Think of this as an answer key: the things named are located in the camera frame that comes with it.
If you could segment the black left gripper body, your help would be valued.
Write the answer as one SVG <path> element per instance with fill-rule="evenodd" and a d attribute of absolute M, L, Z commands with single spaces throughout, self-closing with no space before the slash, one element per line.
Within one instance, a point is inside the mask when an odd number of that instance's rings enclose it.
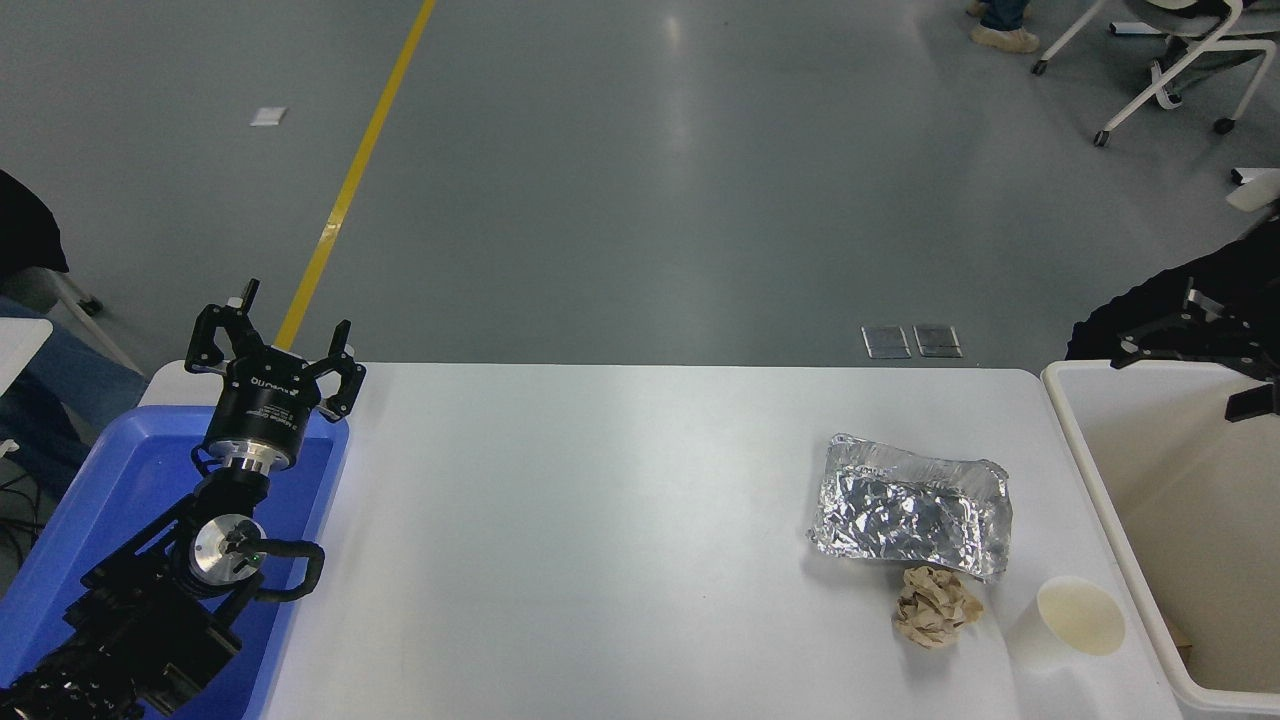
<path fill-rule="evenodd" d="M 319 388 L 308 363 L 275 347 L 236 357 L 204 437 L 204 451 L 228 457 L 234 447 L 256 445 L 274 452 L 274 465 L 294 465 L 305 441 Z"/>

